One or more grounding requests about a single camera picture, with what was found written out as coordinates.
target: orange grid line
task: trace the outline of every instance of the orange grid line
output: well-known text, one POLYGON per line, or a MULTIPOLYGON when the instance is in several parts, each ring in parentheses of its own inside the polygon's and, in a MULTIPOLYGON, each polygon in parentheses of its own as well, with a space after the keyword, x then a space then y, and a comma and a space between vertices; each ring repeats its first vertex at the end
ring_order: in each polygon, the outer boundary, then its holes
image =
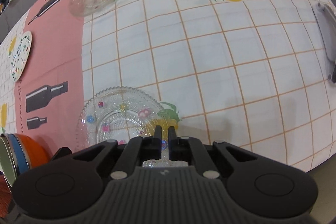
MULTIPOLYGON (((215 32, 215 33, 210 33, 210 34, 205 34, 205 35, 199 35, 199 36, 196 36, 196 37, 190 37, 189 39, 194 39, 194 38, 198 38, 198 37, 205 37, 205 36, 208 36, 208 35, 219 34, 219 33, 222 33, 222 32, 215 32)), ((180 39, 180 40, 176 40, 176 41, 169 42, 169 43, 166 43, 166 44, 162 44, 162 45, 154 46, 154 47, 152 47, 152 49, 159 48, 159 47, 164 47, 164 46, 171 45, 171 44, 175 44, 175 43, 178 43, 178 42, 181 42, 181 41, 184 41, 184 40, 185 40, 185 39, 180 39)), ((123 57, 120 57, 119 59, 123 59, 123 58, 129 57, 129 56, 132 56, 132 55, 141 53, 141 52, 145 52, 145 51, 148 51, 148 50, 149 50, 149 48, 147 48, 147 49, 145 49, 145 50, 138 51, 138 52, 134 52, 134 53, 132 53, 132 54, 128 54, 128 55, 125 55, 125 56, 123 56, 123 57)), ((306 53, 306 52, 313 52, 313 51, 318 51, 318 50, 323 50, 323 48, 313 49, 313 50, 306 50, 306 51, 301 51, 301 52, 296 52, 296 54, 306 53)), ((292 53, 289 53, 289 54, 283 54, 283 55, 278 55, 278 56, 267 57, 267 58, 263 58, 263 59, 258 59, 258 60, 252 60, 252 61, 248 61, 248 62, 238 63, 238 64, 236 64, 236 65, 237 65, 237 66, 240 66, 240 65, 246 65, 246 64, 251 64, 251 63, 259 62, 259 61, 265 61, 265 60, 271 60, 271 59, 275 59, 275 58, 279 58, 279 57, 290 56, 290 55, 294 55, 294 54, 295 54, 295 53, 292 52, 292 53)), ((118 58, 117 58, 117 59, 110 60, 110 61, 108 61, 108 62, 104 62, 104 63, 102 63, 102 64, 100 64, 100 65, 93 66, 93 67, 91 67, 90 69, 83 70, 83 72, 84 72, 84 71, 91 70, 91 69, 94 69, 94 68, 97 68, 97 67, 100 67, 100 66, 103 66, 103 65, 106 65, 106 64, 111 63, 111 62, 114 62, 114 61, 116 61, 116 60, 118 60, 118 58)), ((230 67, 232 67, 232 65, 230 65, 230 66, 225 66, 225 67, 220 67, 220 68, 216 68, 216 69, 211 69, 211 70, 207 70, 207 71, 198 72, 198 74, 200 74, 200 73, 204 73, 204 72, 210 72, 210 71, 213 71, 213 70, 223 69, 223 68, 230 68, 230 67)))
MULTIPOLYGON (((231 107, 227 107, 227 108, 225 108, 225 109, 221 109, 221 110, 210 111, 210 112, 206 112, 206 114, 210 114, 210 113, 214 113, 214 112, 219 112, 219 111, 223 111, 223 110, 228 110, 228 109, 235 108, 235 107, 242 106, 242 105, 243 105, 243 104, 236 105, 236 106, 231 106, 231 107)), ((312 120, 312 122, 314 122, 314 121, 316 121, 316 120, 318 120, 318 119, 320 119, 320 118, 322 118, 322 117, 324 117, 324 116, 326 116, 326 115, 328 115, 328 114, 329 114, 329 113, 326 113, 326 114, 324 114, 324 115, 322 115, 322 116, 320 116, 320 117, 318 117, 318 118, 312 120)), ((183 119, 186 119, 186 118, 197 117, 197 116, 201 116, 201 115, 203 115, 203 113, 202 113, 202 114, 197 114, 197 115, 191 115, 191 116, 188 116, 188 117, 182 117, 182 118, 183 118, 183 119)), ((306 123, 304 123, 304 124, 302 124, 302 125, 300 125, 300 126, 297 126, 297 127, 292 128, 292 129, 290 129, 290 130, 284 130, 284 132, 282 132, 282 133, 278 133, 278 134, 276 134, 276 135, 273 135, 273 136, 264 138, 264 139, 262 139, 262 140, 254 141, 254 142, 252 142, 251 144, 259 143, 259 142, 262 142, 262 141, 271 139, 271 138, 273 138, 273 137, 280 136, 280 135, 282 135, 282 134, 285 134, 285 133, 294 131, 294 130, 296 130, 296 129, 298 129, 298 128, 301 128, 301 127, 303 127, 303 126, 306 126, 307 124, 310 124, 310 122, 306 122, 306 123)))
POLYGON ((329 145, 331 145, 331 147, 332 147, 333 144, 334 144, 335 142, 336 142, 336 141, 334 141, 334 142, 328 144, 325 148, 322 148, 321 150, 319 150, 319 151, 313 153, 313 155, 310 155, 310 156, 304 158, 303 160, 300 160, 300 161, 298 161, 298 162, 292 164, 292 166, 293 166, 293 165, 296 165, 296 164, 298 164, 298 163, 300 163, 300 162, 302 162, 302 161, 304 161, 304 160, 307 160, 307 159, 310 158, 310 157, 313 157, 312 160, 311 160, 311 162, 313 162, 313 160, 314 160, 314 156, 315 156, 316 154, 318 154, 318 153, 320 153, 322 150, 326 149, 329 145))
MULTIPOLYGON (((180 11, 182 12, 182 11, 186 11, 186 10, 191 10, 191 9, 201 8, 201 7, 207 7, 207 6, 211 6, 211 4, 201 5, 201 6, 196 6, 196 7, 192 7, 192 8, 181 9, 180 11)), ((151 20, 151 19, 153 19, 153 18, 160 17, 160 16, 166 16, 166 15, 175 14, 175 13, 177 13, 177 11, 175 11, 175 12, 170 12, 170 13, 166 13, 166 14, 162 14, 162 15, 158 15, 158 16, 154 16, 154 17, 152 17, 152 18, 150 18, 150 19, 148 19, 148 20, 151 20)), ((140 23, 144 23, 144 22, 146 22, 146 20, 143 20, 143 21, 140 21, 140 22, 137 22, 137 23, 133 23, 132 25, 129 25, 129 26, 127 26, 127 27, 120 28, 118 31, 121 31, 121 30, 123 30, 123 29, 129 28, 129 27, 132 27, 132 26, 134 26, 134 25, 137 25, 137 24, 140 24, 140 23)), ((295 24, 295 23, 316 23, 316 21, 288 22, 288 23, 286 23, 286 24, 295 24)), ((265 27, 265 26, 273 26, 273 25, 281 25, 281 23, 262 24, 262 25, 257 25, 257 27, 265 27)), ((251 27, 243 27, 243 28, 230 29, 230 30, 226 30, 225 32, 235 31, 235 30, 243 30, 243 29, 248 29, 248 28, 251 28, 251 27)), ((106 37, 106 36, 108 36, 108 35, 110 35, 110 34, 113 34, 113 33, 115 33, 115 32, 116 32, 116 31, 111 32, 111 33, 108 33, 108 34, 105 34, 105 35, 103 35, 103 36, 101 36, 101 37, 99 37, 99 38, 94 39, 94 40, 91 41, 91 42, 95 42, 95 41, 97 41, 97 40, 99 40, 99 39, 101 39, 101 38, 103 38, 103 37, 106 37)), ((189 37, 189 39, 196 38, 196 37, 202 37, 202 36, 205 36, 205 35, 200 35, 200 36, 195 36, 195 37, 189 37)))
POLYGON ((119 44, 118 44, 118 23, 117 23, 117 4, 114 4, 114 10, 115 10, 115 42, 117 45, 117 60, 118 60, 118 67, 119 67, 119 77, 120 77, 120 85, 123 85, 123 80, 121 78, 121 66, 120 66, 120 54, 119 54, 119 44))
MULTIPOLYGON (((190 43, 189 43, 189 38, 188 38, 186 29, 185 29, 185 25, 184 25, 184 22, 183 22, 183 19, 182 19, 181 11, 179 10, 179 5, 177 4, 177 0, 174 0, 174 1, 175 1, 177 10, 178 10, 179 16, 180 16, 180 20, 181 20, 181 24, 182 24, 182 27, 183 27, 184 35, 185 35, 185 38, 186 38, 186 41, 187 41, 187 44, 188 44, 188 49, 189 49, 190 58, 191 58, 191 61, 192 61, 192 64, 193 64, 194 72, 195 72, 195 77, 196 77, 196 81, 197 81, 197 86, 198 86, 198 90, 199 90, 199 97, 201 99, 201 104, 202 104, 203 112, 205 112, 203 95, 202 95, 202 92, 201 92, 201 86, 200 86, 199 78, 198 78, 198 76, 196 74, 197 73, 197 71, 196 71, 196 65, 195 65, 195 62, 194 62, 193 53, 191 51, 191 47, 190 47, 190 43)), ((209 144, 210 144, 211 143, 211 138, 210 138, 210 133, 209 133, 208 119, 207 119, 206 115, 204 115, 204 120, 205 120, 206 129, 207 129, 208 141, 209 141, 209 144)))
POLYGON ((273 138, 273 137, 281 136, 281 135, 284 135, 284 134, 285 134, 285 132, 281 132, 281 133, 275 134, 275 135, 273 135, 273 136, 264 138, 264 139, 262 139, 262 140, 258 140, 258 141, 255 141, 255 142, 251 142, 251 145, 256 144, 256 143, 260 143, 260 142, 269 140, 269 139, 271 139, 271 138, 273 138))
POLYGON ((155 68, 154 54, 153 54, 153 50, 152 50, 152 41, 151 41, 151 36, 149 34, 147 12, 146 12, 146 7, 145 7, 145 1, 144 0, 142 0, 142 5, 143 5, 144 14, 145 14, 145 21, 146 21, 146 30, 147 30, 147 35, 148 35, 148 41, 149 41, 149 46, 150 46, 151 55, 152 55, 154 75, 155 75, 155 80, 156 80, 156 88, 157 88, 157 93, 158 93, 158 96, 159 96, 159 100, 161 101, 161 94, 160 94, 160 89, 159 89, 159 84, 158 84, 158 75, 157 75, 157 71, 156 71, 156 68, 155 68))
MULTIPOLYGON (((262 45, 262 47, 263 47, 264 53, 265 53, 266 57, 268 58, 268 55, 267 55, 267 52, 266 52, 266 49, 265 49, 263 40, 261 39, 260 33, 259 33, 258 29, 256 28, 256 25, 255 25, 255 23, 254 23, 254 20, 253 20, 253 17, 252 17, 252 15, 251 15, 251 12, 250 12, 250 10, 248 9, 248 7, 247 7, 247 5, 246 5, 245 2, 244 2, 244 5, 245 5, 245 7, 246 7, 246 9, 247 9, 247 11, 248 11, 248 13, 249 13, 249 15, 250 15, 250 18, 251 18, 251 20, 252 20, 252 23, 253 23, 253 25, 254 25, 254 27, 255 27, 255 30, 256 30, 256 32, 257 32, 257 34, 258 34, 258 37, 259 37, 259 40, 260 40, 261 45, 262 45)), ((283 119, 283 114, 282 114, 281 104, 280 104, 280 97, 279 97, 278 87, 277 87, 277 84, 276 84, 276 81, 275 81, 275 77, 274 77, 274 74, 273 74, 273 69, 272 69, 272 67, 271 67, 271 64, 270 64, 269 59, 267 59, 267 61, 268 61, 268 65, 269 65, 269 68, 270 68, 270 71, 271 71, 271 74, 272 74, 272 78, 273 78, 273 83, 274 83, 274 86, 275 86, 275 89, 276 89, 276 93, 277 93, 277 98, 278 98, 278 104, 279 104, 279 109, 280 109, 280 116, 281 116, 281 122, 282 122, 283 132, 285 132, 285 125, 284 125, 284 119, 283 119)), ((287 163, 288 163, 287 142, 286 142, 286 135, 285 135, 284 133, 283 133, 283 137, 284 137, 284 140, 285 140, 286 164, 287 164, 287 163)))
MULTIPOLYGON (((274 3, 273 3, 272 1, 270 1, 270 2, 272 3, 272 6, 274 7, 275 12, 277 13, 277 16, 278 16, 278 18, 279 18, 279 20, 280 20, 280 22, 281 22, 280 16, 279 16, 279 14, 278 14, 278 11, 277 11, 277 9, 276 9, 274 3)), ((309 107, 308 94, 307 94, 307 90, 306 90, 306 87, 305 87, 305 82, 304 82, 304 80, 303 80, 303 76, 302 76, 302 71, 301 71, 301 68, 300 68, 300 64, 299 64, 299 61, 298 61, 298 59, 297 59, 297 56, 296 56, 296 53, 295 53, 293 44, 292 44, 292 42, 291 42, 291 40, 290 40, 290 37, 289 37, 289 35, 288 35, 288 33, 287 33, 287 30, 286 30, 286 28, 285 28, 285 26, 284 26, 283 23, 282 23, 282 27, 283 27, 283 29, 285 30, 286 36, 287 36, 287 38, 288 38, 288 40, 289 40, 289 43, 290 43, 290 45, 291 45, 291 47, 292 47, 292 50, 293 50, 293 52, 294 52, 294 56, 295 56, 297 65, 298 65, 298 67, 299 67, 299 71, 300 71, 300 75, 301 75, 302 83, 303 83, 303 86, 304 86, 304 91, 305 91, 306 98, 307 98, 308 112, 309 112, 309 118, 310 118, 310 123, 311 123, 311 114, 310 114, 310 107, 309 107)), ((288 153, 287 153, 286 135, 283 134, 283 136, 284 136, 284 138, 285 138, 286 163, 287 163, 287 162, 288 162, 288 153)), ((313 129, 312 129, 312 124, 311 124, 311 137, 312 137, 312 139, 313 139, 313 129)))
MULTIPOLYGON (((299 11, 298 11, 298 8, 296 7, 296 10, 297 10, 297 13, 298 13, 298 15, 299 15, 299 17, 300 17, 300 19, 302 20, 302 18, 301 18, 301 16, 300 16, 300 13, 299 13, 299 11)), ((305 26, 305 24, 303 24, 303 26, 304 26, 304 28, 305 28, 305 30, 306 30, 306 32, 307 32, 307 34, 308 34, 308 37, 309 37, 309 39, 310 39, 310 43, 312 44, 312 46, 313 46, 313 48, 314 48, 314 45, 313 45, 313 43, 312 43, 312 40, 311 40, 311 38, 310 38, 310 36, 309 36, 309 33, 308 33, 308 31, 307 31, 307 29, 306 29, 306 26, 305 26)), ((323 72, 322 72, 322 67, 321 67, 321 64, 320 64, 320 61, 319 61, 319 59, 318 59, 318 62, 319 62, 319 66, 320 66, 320 70, 321 70, 321 73, 322 73, 322 77, 323 77, 323 72)), ((329 110, 330 110, 330 102, 329 102, 329 97, 328 97, 328 93, 327 93, 327 87, 326 87, 326 84, 325 84, 325 82, 324 82, 324 86, 325 86, 325 92, 326 92, 326 94, 327 94, 327 99, 328 99, 328 105, 329 105, 329 110)), ((313 128, 312 128, 312 120, 311 120, 311 114, 310 114, 310 107, 309 107, 309 101, 308 101, 308 94, 307 94, 307 90, 306 90, 306 88, 305 88, 305 92, 306 92, 306 97, 307 97, 307 102, 308 102, 308 110, 309 110, 309 115, 310 115, 310 123, 311 123, 311 136, 312 136, 312 147, 313 147, 313 152, 314 152, 314 134, 313 134, 313 128)), ((330 111, 330 122, 331 122, 331 138, 332 138, 332 141, 333 141, 333 134, 332 134, 332 117, 331 117, 331 111, 330 111)))
POLYGON ((225 41, 226 41, 227 48, 228 48, 229 53, 230 53, 231 61, 232 61, 232 64, 233 64, 233 68, 234 68, 234 70, 235 70, 235 74, 236 74, 236 78, 237 78, 237 82, 238 82, 238 86, 239 86, 239 90, 240 90, 241 100, 242 100, 242 102, 243 102, 243 108, 244 108, 244 112, 245 112, 247 132, 248 132, 249 139, 250 139, 250 147, 251 147, 251 151, 253 151, 253 148, 252 148, 252 145, 251 145, 251 132, 250 132, 250 125, 249 125, 249 121, 248 121, 248 117, 247 117, 247 110, 246 110, 246 106, 245 106, 245 99, 244 99, 244 95, 243 95, 243 91, 242 91, 242 86, 241 86, 241 83, 240 83, 240 79, 239 79, 239 77, 238 77, 237 68, 236 68, 236 66, 235 66, 235 61, 234 61, 234 58, 233 58, 233 54, 232 54, 230 45, 229 45, 229 43, 228 43, 228 40, 227 40, 227 38, 226 38, 226 35, 225 35, 225 32, 224 32, 224 28, 223 28, 223 26, 222 26, 222 24, 221 24, 221 21, 219 20, 219 15, 218 15, 218 13, 217 13, 217 11, 216 11, 216 9, 215 9, 215 7, 214 7, 212 1, 211 1, 211 0, 209 0, 209 1, 210 1, 210 3, 211 3, 211 7, 212 7, 212 9, 213 9, 213 11, 214 11, 214 13, 215 13, 215 15, 216 15, 216 17, 217 17, 217 21, 218 21, 218 23, 219 23, 219 25, 220 25, 220 27, 221 27, 222 32, 223 32, 223 36, 224 36, 224 39, 225 39, 225 41))
POLYGON ((334 146, 334 142, 331 144, 331 148, 330 148, 330 151, 329 151, 329 156, 328 156, 328 158, 330 158, 330 154, 331 154, 331 150, 332 150, 333 146, 334 146))
POLYGON ((311 121, 314 122, 314 121, 316 121, 316 120, 318 120, 318 119, 320 119, 320 118, 322 118, 322 117, 324 117, 324 116, 327 116, 327 115, 329 115, 329 114, 330 114, 330 112, 327 112, 327 113, 321 115, 320 117, 315 118, 315 119, 313 119, 313 120, 311 120, 311 121))
POLYGON ((90 59, 91 59, 91 77, 92 77, 92 93, 95 94, 95 85, 93 84, 93 68, 92 68, 92 33, 93 33, 93 21, 89 21, 91 24, 91 42, 90 42, 90 59))

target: tablecloth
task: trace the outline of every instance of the tablecloth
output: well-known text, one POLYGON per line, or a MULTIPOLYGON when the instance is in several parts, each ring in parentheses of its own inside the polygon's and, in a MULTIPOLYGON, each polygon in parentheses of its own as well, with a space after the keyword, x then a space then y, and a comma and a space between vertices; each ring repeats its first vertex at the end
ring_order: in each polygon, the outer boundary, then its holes
POLYGON ((308 171, 336 152, 336 87, 311 8, 318 1, 335 9, 330 0, 119 0, 75 18, 61 0, 28 25, 46 3, 38 0, 0 45, 2 127, 50 154, 77 150, 84 104, 131 86, 177 107, 180 136, 225 140, 308 171), (33 49, 14 84, 8 47, 28 30, 33 49), (66 92, 27 111, 27 96, 64 83, 66 92), (28 130, 35 117, 47 123, 28 130))

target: pink stripe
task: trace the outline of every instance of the pink stripe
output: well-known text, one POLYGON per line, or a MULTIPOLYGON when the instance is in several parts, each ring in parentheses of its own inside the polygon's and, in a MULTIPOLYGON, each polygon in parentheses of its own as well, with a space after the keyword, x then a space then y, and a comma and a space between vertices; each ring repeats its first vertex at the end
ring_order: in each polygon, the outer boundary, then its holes
POLYGON ((82 138, 76 138, 76 126, 83 108, 82 36, 84 18, 73 17, 69 0, 61 0, 30 25, 45 0, 30 9, 24 31, 33 34, 33 47, 21 79, 15 85, 17 132, 38 141, 52 155, 60 147, 74 151, 82 138), (68 92, 49 104, 26 113, 26 94, 43 85, 68 81, 68 92), (27 119, 47 117, 48 123, 28 130, 27 119))

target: stacked bowls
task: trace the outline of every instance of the stacked bowls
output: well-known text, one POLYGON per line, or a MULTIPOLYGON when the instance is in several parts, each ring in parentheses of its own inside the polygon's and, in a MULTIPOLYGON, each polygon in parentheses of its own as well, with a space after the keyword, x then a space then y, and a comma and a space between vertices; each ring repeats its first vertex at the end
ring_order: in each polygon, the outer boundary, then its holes
POLYGON ((49 155, 37 142, 21 134, 0 135, 0 166, 7 184, 31 168, 49 162, 49 155))

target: checkered tablecloth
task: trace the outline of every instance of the checkered tablecloth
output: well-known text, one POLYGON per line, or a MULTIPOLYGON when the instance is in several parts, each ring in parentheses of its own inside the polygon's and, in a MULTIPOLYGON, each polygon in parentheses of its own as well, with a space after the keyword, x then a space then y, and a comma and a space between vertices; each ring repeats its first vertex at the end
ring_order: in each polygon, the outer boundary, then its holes
MULTIPOLYGON (((177 106, 181 136, 308 171, 336 152, 318 1, 335 9, 330 0, 119 0, 84 19, 83 103, 109 87, 139 88, 177 106)), ((1 101, 13 101, 5 51, 23 22, 0 47, 1 101)))

